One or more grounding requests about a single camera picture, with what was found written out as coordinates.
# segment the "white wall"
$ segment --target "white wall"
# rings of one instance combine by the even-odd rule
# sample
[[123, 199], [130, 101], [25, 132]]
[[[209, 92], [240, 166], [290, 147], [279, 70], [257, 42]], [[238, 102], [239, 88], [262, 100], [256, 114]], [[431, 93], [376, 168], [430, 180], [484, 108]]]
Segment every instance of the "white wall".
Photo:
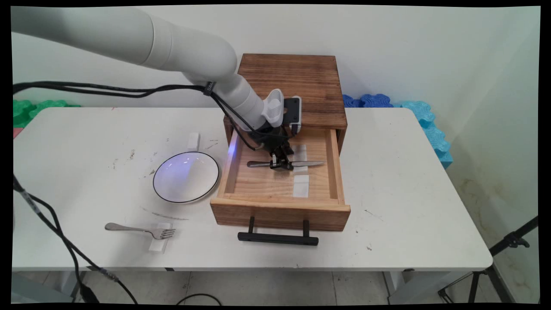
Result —
[[[489, 247], [538, 215], [538, 60], [539, 24], [476, 100], [450, 150], [448, 175]], [[538, 229], [525, 240], [530, 248], [494, 260], [515, 299], [537, 303]]]
[[[533, 89], [537, 74], [535, 84], [533, 74], [538, 56], [533, 53], [535, 45], [539, 47], [539, 7], [217, 5], [140, 9], [220, 35], [233, 45], [238, 57], [243, 53], [335, 55], [342, 91], [353, 97], [383, 93], [393, 102], [430, 103], [436, 124], [452, 142], [455, 162], [449, 169], [450, 178], [489, 245], [521, 225], [537, 207], [535, 188], [531, 187], [537, 184], [537, 160], [531, 153], [537, 147], [532, 139], [537, 119], [526, 120], [537, 115], [537, 89]], [[13, 33], [12, 64], [14, 83], [50, 79], [136, 88], [188, 84], [177, 72], [142, 68]], [[520, 84], [524, 87], [518, 92], [506, 93]], [[214, 106], [209, 98], [192, 90], [127, 99], [32, 89], [15, 98], [69, 99], [84, 106]], [[509, 120], [511, 125], [522, 125], [515, 129], [507, 125]], [[480, 150], [485, 145], [488, 154]], [[516, 153], [510, 154], [511, 150], [531, 160], [524, 162]], [[472, 180], [467, 187], [464, 179]], [[474, 184], [485, 193], [496, 186], [509, 196], [496, 200], [498, 196], [487, 194], [484, 207], [476, 209], [476, 199], [469, 194], [469, 186]], [[481, 222], [476, 210], [482, 212]], [[517, 249], [515, 253], [531, 254], [526, 254], [528, 258], [518, 256], [524, 254], [507, 256], [512, 264], [496, 258], [521, 300], [534, 301], [535, 292], [539, 294], [534, 249], [537, 252], [536, 244], [530, 252]], [[521, 274], [527, 274], [530, 288], [523, 287]]]
[[[449, 140], [476, 108], [536, 20], [533, 8], [335, 5], [140, 7], [175, 24], [220, 35], [243, 53], [335, 55], [342, 91], [425, 100]], [[40, 79], [126, 87], [188, 83], [58, 43], [12, 34], [14, 82]], [[29, 90], [16, 98], [70, 98], [85, 106], [214, 106], [192, 90], [143, 99]]]

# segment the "knife handle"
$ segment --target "knife handle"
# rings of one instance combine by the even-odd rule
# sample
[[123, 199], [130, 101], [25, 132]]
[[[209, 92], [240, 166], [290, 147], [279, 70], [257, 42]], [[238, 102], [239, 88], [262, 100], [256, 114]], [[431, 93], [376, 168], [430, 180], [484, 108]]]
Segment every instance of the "knife handle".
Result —
[[247, 162], [247, 167], [249, 167], [249, 168], [254, 168], [254, 167], [270, 167], [270, 162], [249, 161], [249, 162]]

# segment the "wooden box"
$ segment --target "wooden box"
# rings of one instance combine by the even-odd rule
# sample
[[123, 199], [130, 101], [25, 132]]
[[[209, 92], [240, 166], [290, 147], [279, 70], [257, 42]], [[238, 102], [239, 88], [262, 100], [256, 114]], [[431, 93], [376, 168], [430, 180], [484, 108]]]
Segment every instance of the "wooden box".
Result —
[[311, 230], [342, 231], [350, 214], [339, 162], [347, 121], [335, 57], [243, 54], [238, 74], [260, 98], [274, 88], [286, 98], [302, 97], [302, 128], [289, 143], [306, 145], [308, 161], [326, 163], [308, 167], [309, 197], [293, 197], [293, 172], [247, 167], [271, 158], [247, 148], [224, 118], [228, 159], [218, 196], [210, 201], [217, 223], [248, 226], [254, 216], [256, 227], [302, 229], [309, 220]]

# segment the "floor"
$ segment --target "floor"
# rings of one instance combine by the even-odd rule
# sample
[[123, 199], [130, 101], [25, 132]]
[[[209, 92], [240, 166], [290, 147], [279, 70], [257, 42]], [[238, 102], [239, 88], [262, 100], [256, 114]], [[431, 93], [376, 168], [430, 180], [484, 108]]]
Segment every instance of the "floor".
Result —
[[[54, 287], [58, 272], [19, 272], [29, 279]], [[124, 271], [115, 272], [138, 303], [176, 304], [185, 296], [208, 293], [225, 306], [334, 306], [387, 304], [382, 272], [307, 271]], [[132, 303], [118, 284], [95, 271], [84, 282], [102, 303]], [[450, 287], [455, 302], [466, 302], [471, 277]], [[75, 302], [82, 302], [77, 293]], [[488, 277], [481, 276], [476, 302], [499, 302]], [[434, 294], [421, 303], [442, 303]], [[205, 296], [191, 297], [182, 304], [216, 305]]]

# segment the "black cable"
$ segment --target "black cable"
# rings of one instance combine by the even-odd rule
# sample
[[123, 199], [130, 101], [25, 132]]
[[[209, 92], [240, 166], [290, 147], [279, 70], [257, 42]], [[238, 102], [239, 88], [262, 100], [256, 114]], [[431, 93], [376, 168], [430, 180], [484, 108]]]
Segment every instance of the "black cable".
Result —
[[[23, 187], [19, 184], [19, 182], [17, 181], [17, 178], [15, 177], [15, 175], [13, 175], [13, 189], [19, 193], [22, 193], [24, 192], [25, 190], [23, 189]], [[56, 226], [54, 227], [54, 225], [52, 225], [52, 223], [44, 216], [44, 214], [42, 212], [37, 212], [36, 214], [38, 215], [38, 217], [40, 218], [40, 220], [42, 220], [42, 222], [44, 222], [44, 224], [46, 224], [46, 226], [48, 226], [49, 229], [51, 229], [56, 235], [58, 235], [62, 240], [63, 240], [63, 243], [65, 244], [65, 246], [67, 247], [67, 250], [69, 251], [70, 255], [71, 255], [71, 258], [73, 259], [73, 264], [74, 264], [74, 267], [75, 267], [75, 277], [77, 278], [77, 283], [80, 287], [80, 294], [82, 296], [82, 298], [84, 299], [85, 302], [92, 302], [92, 303], [99, 303], [98, 299], [96, 298], [96, 296], [94, 295], [93, 291], [88, 287], [86, 286], [81, 278], [80, 278], [80, 272], [79, 272], [79, 264], [78, 264], [78, 260], [77, 260], [77, 257], [76, 255], [74, 254], [74, 251], [73, 249], [80, 255], [82, 256], [82, 258], [84, 258], [88, 263], [90, 263], [90, 265], [92, 265], [93, 267], [97, 268], [98, 270], [105, 270], [99, 266], [97, 266], [92, 260], [90, 260], [86, 255], [84, 255], [84, 253], [82, 253], [71, 241], [69, 241], [69, 239], [67, 239], [67, 237], [65, 237], [65, 235], [63, 234], [63, 231], [61, 230], [61, 225], [59, 223], [59, 220], [57, 218], [57, 214], [56, 214], [56, 211], [52, 208], [52, 206], [50, 206], [48, 203], [46, 203], [45, 201], [41, 200], [40, 198], [32, 195], [32, 194], [28, 194], [30, 196], [30, 198], [36, 202], [38, 202], [39, 204], [41, 204], [42, 206], [44, 206], [45, 208], [48, 209], [48, 211], [50, 212], [50, 214], [52, 215], [52, 218], [53, 218], [53, 221], [54, 223], [56, 224]], [[115, 282], [117, 282], [127, 293], [128, 295], [130, 296], [130, 298], [132, 299], [132, 301], [137, 304], [138, 302], [136, 301], [136, 299], [134, 298], [134, 296], [132, 295], [132, 293], [126, 288], [126, 286], [118, 279], [118, 278], [115, 278], [114, 279]]]
[[220, 104], [220, 102], [218, 101], [218, 99], [216, 97], [212, 97], [212, 99], [214, 100], [214, 102], [216, 102], [216, 104], [218, 105], [218, 107], [220, 107], [220, 109], [222, 109], [222, 112], [224, 112], [224, 115], [226, 115], [228, 117], [228, 119], [230, 120], [230, 123], [231, 123], [231, 126], [234, 128], [235, 132], [237, 132], [237, 135], [241, 138], [241, 140], [243, 141], [243, 143], [248, 147], [250, 148], [251, 150], [253, 151], [256, 151], [256, 147], [253, 147], [252, 145], [250, 145], [247, 140], [243, 137], [243, 135], [241, 134], [241, 131], [239, 131], [239, 129], [237, 128], [237, 126], [235, 125], [235, 122], [234, 120], [231, 118], [231, 116], [229, 115], [229, 113], [224, 109], [224, 107], [222, 107], [222, 105]]
[[[156, 92], [163, 92], [167, 90], [175, 90], [175, 89], [193, 89], [193, 90], [199, 90], [204, 91], [204, 86], [198, 86], [198, 85], [179, 85], [179, 84], [169, 84], [164, 85], [157, 88], [149, 88], [149, 89], [133, 89], [133, 88], [122, 88], [122, 87], [113, 87], [113, 86], [107, 86], [107, 85], [99, 85], [99, 84], [90, 84], [90, 83], [76, 83], [76, 82], [55, 82], [55, 81], [42, 81], [42, 82], [29, 82], [29, 83], [18, 83], [13, 85], [13, 94], [16, 94], [17, 92], [21, 92], [22, 90], [28, 89], [28, 88], [46, 88], [46, 89], [54, 89], [54, 90], [62, 90], [66, 92], [73, 92], [73, 93], [84, 93], [84, 94], [95, 94], [95, 95], [109, 95], [109, 96], [116, 96], [116, 97], [126, 97], [126, 98], [143, 98], [146, 96], [149, 96]], [[125, 94], [125, 93], [114, 93], [114, 92], [103, 92], [98, 90], [88, 90], [88, 89], [79, 89], [74, 87], [85, 87], [85, 88], [97, 88], [97, 89], [109, 89], [109, 90], [117, 90], [122, 92], [143, 92], [142, 94]], [[239, 115], [232, 107], [230, 107], [218, 94], [212, 92], [210, 95], [213, 99], [218, 99], [228, 110], [230, 110], [237, 118], [239, 118], [252, 132], [263, 135], [263, 136], [271, 136], [271, 137], [277, 137], [282, 138], [285, 140], [288, 140], [288, 136], [282, 136], [282, 135], [274, 135], [271, 133], [266, 132], [259, 132], [255, 130], [241, 115]], [[229, 116], [226, 112], [225, 115], [228, 116], [230, 119], [230, 122], [232, 124], [232, 127], [234, 130], [238, 130], [235, 123], [232, 121], [231, 116]], [[255, 149], [250, 144], [246, 143], [247, 147], [251, 149]]]
[[218, 298], [216, 298], [216, 297], [214, 297], [214, 296], [212, 296], [212, 295], [203, 294], [203, 293], [191, 294], [191, 295], [189, 295], [189, 296], [186, 296], [186, 297], [184, 297], [182, 300], [178, 301], [178, 303], [177, 303], [176, 305], [178, 306], [182, 301], [184, 301], [184, 300], [186, 300], [186, 299], [188, 299], [188, 298], [190, 298], [190, 297], [194, 297], [194, 296], [207, 296], [207, 297], [210, 297], [210, 298], [216, 300], [216, 302], [218, 302], [218, 305], [219, 305], [219, 306], [222, 305], [222, 303], [218, 300]]
[[126, 285], [124, 285], [120, 280], [117, 280], [117, 283], [122, 287], [123, 290], [126, 291], [126, 294], [130, 296], [134, 304], [138, 304], [138, 302], [136, 301], [136, 298], [134, 298], [134, 295], [132, 295], [132, 293], [130, 293], [130, 291], [126, 288]]
[[448, 287], [450, 287], [450, 286], [452, 286], [452, 285], [455, 285], [456, 283], [459, 283], [459, 282], [465, 280], [466, 278], [470, 277], [472, 274], [473, 274], [472, 272], [469, 272], [469, 273], [467, 273], [466, 275], [463, 275], [461, 278], [459, 278], [459, 279], [455, 280], [454, 282], [452, 282], [452, 283], [446, 285], [444, 288], [442, 288], [442, 290], [445, 290], [445, 289], [447, 289]]

